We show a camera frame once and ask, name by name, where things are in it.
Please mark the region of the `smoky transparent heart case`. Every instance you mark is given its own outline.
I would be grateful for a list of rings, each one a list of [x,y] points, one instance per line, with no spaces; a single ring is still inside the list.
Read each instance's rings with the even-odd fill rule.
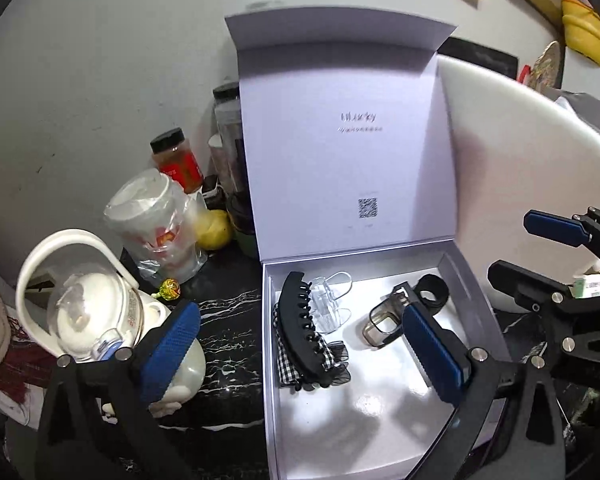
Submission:
[[[381,349],[404,335],[402,314],[407,305],[403,294],[392,294],[368,314],[362,328],[364,340],[373,348]]]

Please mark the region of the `large black hair claw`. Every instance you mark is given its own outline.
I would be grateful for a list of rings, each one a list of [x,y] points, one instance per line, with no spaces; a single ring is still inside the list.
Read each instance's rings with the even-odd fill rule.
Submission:
[[[332,384],[332,366],[327,363],[326,349],[310,315],[309,302],[310,285],[303,281],[303,273],[290,272],[277,303],[278,333],[302,385],[326,388]]]

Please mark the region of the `green white small box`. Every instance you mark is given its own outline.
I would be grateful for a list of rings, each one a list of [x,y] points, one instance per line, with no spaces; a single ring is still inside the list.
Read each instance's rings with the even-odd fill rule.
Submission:
[[[600,296],[600,274],[582,274],[574,278],[573,297],[577,299]]]

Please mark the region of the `red plaid scarf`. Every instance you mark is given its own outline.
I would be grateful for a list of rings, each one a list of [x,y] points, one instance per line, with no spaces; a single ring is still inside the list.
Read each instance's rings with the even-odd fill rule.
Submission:
[[[9,316],[8,322],[12,339],[0,364],[0,391],[23,404],[30,386],[48,386],[56,360],[29,338],[16,318]]]

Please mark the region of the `white round cushion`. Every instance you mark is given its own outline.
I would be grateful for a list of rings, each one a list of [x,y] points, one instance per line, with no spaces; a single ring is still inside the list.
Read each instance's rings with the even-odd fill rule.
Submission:
[[[531,209],[570,217],[600,208],[600,135],[545,96],[498,73],[441,55],[456,179],[455,243],[492,308],[518,312],[486,279],[506,260],[571,281],[594,259],[530,235]]]

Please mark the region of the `white cartoon kettle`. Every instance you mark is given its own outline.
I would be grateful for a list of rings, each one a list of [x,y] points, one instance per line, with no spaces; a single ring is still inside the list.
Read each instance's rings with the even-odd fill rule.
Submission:
[[[93,249],[107,261],[72,259],[60,267],[46,308],[46,324],[38,324],[26,304],[34,272],[50,256],[70,246]],[[52,356],[68,354],[76,362],[111,358],[119,349],[135,348],[153,328],[173,314],[160,300],[140,290],[137,280],[95,234],[79,229],[58,231],[41,240],[20,269],[16,310],[27,334]]]

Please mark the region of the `yellow lollipop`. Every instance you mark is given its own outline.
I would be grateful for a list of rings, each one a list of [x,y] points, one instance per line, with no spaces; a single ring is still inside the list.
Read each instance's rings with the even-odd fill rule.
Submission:
[[[166,278],[151,297],[164,301],[178,300],[181,297],[181,285],[174,278]]]

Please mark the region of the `black white checkered bow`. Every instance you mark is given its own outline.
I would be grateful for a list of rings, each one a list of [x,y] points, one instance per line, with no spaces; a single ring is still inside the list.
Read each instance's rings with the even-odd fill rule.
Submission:
[[[277,377],[282,388],[312,391],[350,382],[348,350],[342,341],[328,344],[306,308],[281,309],[273,324],[277,344]]]

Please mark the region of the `yellow hat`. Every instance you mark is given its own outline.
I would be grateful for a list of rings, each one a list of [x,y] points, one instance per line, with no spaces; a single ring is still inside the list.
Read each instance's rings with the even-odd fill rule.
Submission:
[[[562,0],[566,46],[600,66],[600,16],[580,0]]]

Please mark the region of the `clear plastic hair clip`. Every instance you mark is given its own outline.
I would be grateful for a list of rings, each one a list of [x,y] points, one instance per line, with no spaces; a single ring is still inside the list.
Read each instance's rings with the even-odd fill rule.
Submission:
[[[335,278],[344,278],[343,290],[339,294],[332,289],[332,281]],[[318,276],[312,281],[310,286],[310,315],[321,335],[336,332],[350,318],[350,311],[340,307],[339,300],[351,291],[352,286],[352,276],[344,271],[336,272],[328,278]]]

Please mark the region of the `yellow lemon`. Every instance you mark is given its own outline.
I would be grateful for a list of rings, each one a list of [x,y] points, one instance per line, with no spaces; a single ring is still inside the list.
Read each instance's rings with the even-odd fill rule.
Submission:
[[[195,224],[195,233],[201,249],[215,252],[223,248],[233,237],[227,212],[219,209],[203,212]]]

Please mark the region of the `lavender gift box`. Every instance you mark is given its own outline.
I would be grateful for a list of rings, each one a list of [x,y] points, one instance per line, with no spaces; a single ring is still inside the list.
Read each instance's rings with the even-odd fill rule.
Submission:
[[[262,358],[274,479],[411,479],[453,413],[403,335],[375,349],[362,328],[408,284],[469,349],[508,356],[455,243],[456,179],[437,52],[452,26],[345,6],[226,20],[263,266]],[[294,391],[277,377],[274,309],[286,276],[352,276],[332,335],[351,380]]]

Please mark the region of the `red lid spice jar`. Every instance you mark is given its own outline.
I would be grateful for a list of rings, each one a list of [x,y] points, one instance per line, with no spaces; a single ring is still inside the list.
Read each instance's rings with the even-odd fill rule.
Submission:
[[[186,194],[202,187],[204,176],[181,128],[159,134],[149,145],[157,169],[178,182]]]

